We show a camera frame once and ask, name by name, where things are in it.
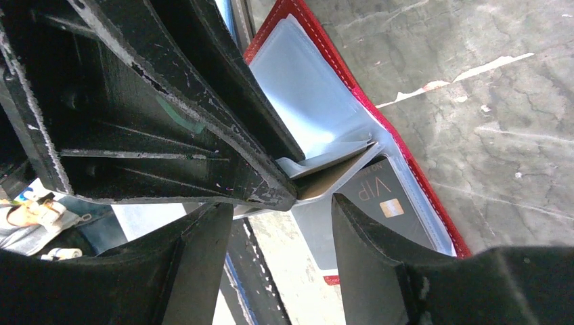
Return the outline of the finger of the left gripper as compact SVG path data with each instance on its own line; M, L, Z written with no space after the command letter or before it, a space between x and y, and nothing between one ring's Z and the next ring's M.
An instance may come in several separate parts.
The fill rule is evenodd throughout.
M153 1L176 44L272 158L302 160L301 147L257 83L215 1Z
M103 204L286 211L297 188L153 1L2 1L1 107L50 190Z

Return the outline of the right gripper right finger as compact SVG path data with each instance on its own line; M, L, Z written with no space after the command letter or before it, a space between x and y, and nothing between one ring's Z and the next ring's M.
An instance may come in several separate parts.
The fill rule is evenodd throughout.
M499 246L458 259L374 221L342 194L332 229L348 324L572 324L573 248Z

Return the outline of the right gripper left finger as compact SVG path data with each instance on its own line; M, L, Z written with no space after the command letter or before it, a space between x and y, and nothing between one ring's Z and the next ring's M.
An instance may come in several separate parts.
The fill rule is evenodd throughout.
M95 257L1 252L2 324L210 324L233 207L190 214Z

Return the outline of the black VIP credit card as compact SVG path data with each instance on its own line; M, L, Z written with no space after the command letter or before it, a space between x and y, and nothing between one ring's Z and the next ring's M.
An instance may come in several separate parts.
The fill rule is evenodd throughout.
M411 241L435 248L386 156L375 157L338 191L368 217Z

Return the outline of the gold VIP credit card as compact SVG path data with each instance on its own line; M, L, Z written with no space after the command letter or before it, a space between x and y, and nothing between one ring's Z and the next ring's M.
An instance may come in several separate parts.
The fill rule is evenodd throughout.
M321 171L295 180L298 195L295 205L308 204L330 196L345 185L368 162L381 153L383 146L378 142L351 158Z

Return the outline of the red card holder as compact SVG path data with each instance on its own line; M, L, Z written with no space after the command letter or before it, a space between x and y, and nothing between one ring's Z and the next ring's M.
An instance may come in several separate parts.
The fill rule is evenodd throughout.
M400 134L371 103L304 1L276 1L245 53L265 95L304 152L279 158L295 182L378 142L415 212L435 243L457 258L470 249ZM329 285L339 283L331 226L331 197L295 205L290 214L313 264Z

